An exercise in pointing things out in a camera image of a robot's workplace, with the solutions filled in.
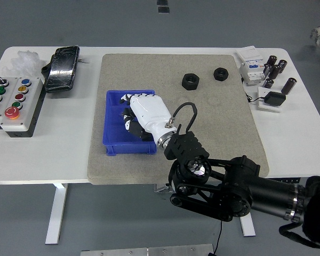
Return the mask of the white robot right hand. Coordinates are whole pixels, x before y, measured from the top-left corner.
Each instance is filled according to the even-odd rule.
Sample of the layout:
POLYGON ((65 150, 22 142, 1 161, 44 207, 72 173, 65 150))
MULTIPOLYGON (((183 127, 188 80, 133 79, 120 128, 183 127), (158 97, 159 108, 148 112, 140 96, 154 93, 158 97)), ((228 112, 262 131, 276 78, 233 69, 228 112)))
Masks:
POLYGON ((130 106, 122 113, 125 129, 143 141, 154 140, 154 143, 165 148, 177 128, 168 125, 171 114, 161 97, 154 94, 125 94, 120 103, 130 106))

